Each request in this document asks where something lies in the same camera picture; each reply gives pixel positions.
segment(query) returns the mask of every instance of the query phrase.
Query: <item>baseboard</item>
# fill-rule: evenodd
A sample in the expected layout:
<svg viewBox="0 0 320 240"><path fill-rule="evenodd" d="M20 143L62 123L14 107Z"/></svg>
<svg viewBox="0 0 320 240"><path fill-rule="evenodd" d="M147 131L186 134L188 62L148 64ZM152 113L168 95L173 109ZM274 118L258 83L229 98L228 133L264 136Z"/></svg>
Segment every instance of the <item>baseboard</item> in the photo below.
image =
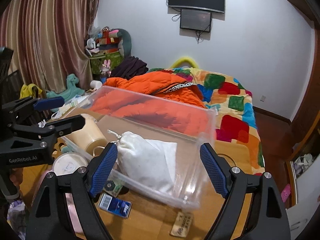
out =
<svg viewBox="0 0 320 240"><path fill-rule="evenodd" d="M281 121L283 121L283 122L288 123L289 125L291 124L290 119L285 118L285 117L283 117L283 116L281 116L281 115L278 115L278 114L269 112L269 111L267 111L267 110L264 110L264 109L261 109L261 108L255 107L255 106L253 107L253 110L254 110L255 112L257 112L257 113L265 114L265 115L268 115L268 116L270 116L270 117L279 119L279 120L281 120Z"/></svg>

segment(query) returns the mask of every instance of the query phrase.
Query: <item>blue textured pad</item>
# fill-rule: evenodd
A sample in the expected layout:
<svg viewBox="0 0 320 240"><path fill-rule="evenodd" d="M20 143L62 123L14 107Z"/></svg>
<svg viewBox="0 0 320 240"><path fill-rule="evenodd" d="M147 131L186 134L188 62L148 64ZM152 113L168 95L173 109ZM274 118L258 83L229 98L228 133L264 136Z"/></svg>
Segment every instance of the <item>blue textured pad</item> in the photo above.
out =
<svg viewBox="0 0 320 240"><path fill-rule="evenodd" d="M97 194L102 192L113 165L115 165L117 156L118 148L115 144L113 144L92 176L91 188L89 190L89 193L92 197L95 197Z"/></svg>
<svg viewBox="0 0 320 240"><path fill-rule="evenodd" d="M200 158L216 193L222 195L223 198L226 198L229 193L226 188L226 177L223 175L221 169L205 145L201 145L200 147Z"/></svg>

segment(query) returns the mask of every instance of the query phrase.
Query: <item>teal toy horse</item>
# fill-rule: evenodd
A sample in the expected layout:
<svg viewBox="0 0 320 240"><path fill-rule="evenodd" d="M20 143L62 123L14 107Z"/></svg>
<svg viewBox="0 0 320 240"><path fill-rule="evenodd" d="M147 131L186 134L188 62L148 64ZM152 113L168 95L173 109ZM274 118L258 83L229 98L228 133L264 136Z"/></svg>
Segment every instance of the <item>teal toy horse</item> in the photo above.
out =
<svg viewBox="0 0 320 240"><path fill-rule="evenodd" d="M48 91L47 98L54 98L54 97L63 97L65 102L68 102L71 98L75 95L83 95L85 91L76 87L76 84L79 83L79 79L76 77L75 74L70 74L67 76L67 90L61 92L60 94L56 94L54 91ZM59 109L51 109L52 112L57 112Z"/></svg>

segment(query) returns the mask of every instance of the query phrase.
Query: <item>white drawstring bag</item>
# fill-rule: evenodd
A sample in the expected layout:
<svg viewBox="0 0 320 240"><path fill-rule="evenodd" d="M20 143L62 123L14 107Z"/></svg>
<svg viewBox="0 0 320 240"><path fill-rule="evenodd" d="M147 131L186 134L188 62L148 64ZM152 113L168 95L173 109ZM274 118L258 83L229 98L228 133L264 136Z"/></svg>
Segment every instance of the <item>white drawstring bag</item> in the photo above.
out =
<svg viewBox="0 0 320 240"><path fill-rule="evenodd" d="M175 182L176 149L177 143L145 140L140 135L125 132L119 140L117 161L121 172L129 178L171 194Z"/></svg>

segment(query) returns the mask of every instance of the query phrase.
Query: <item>wooden floor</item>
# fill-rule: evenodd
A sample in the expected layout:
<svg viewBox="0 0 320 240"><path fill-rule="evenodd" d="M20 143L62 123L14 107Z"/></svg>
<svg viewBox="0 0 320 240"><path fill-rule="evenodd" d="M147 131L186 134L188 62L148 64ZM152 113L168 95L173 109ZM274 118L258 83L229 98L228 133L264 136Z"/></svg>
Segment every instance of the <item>wooden floor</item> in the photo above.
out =
<svg viewBox="0 0 320 240"><path fill-rule="evenodd" d="M292 136L289 124L273 117L255 112L256 124L262 144L265 169L276 181L279 191L289 183L285 160L292 153ZM290 198L285 207L290 207Z"/></svg>

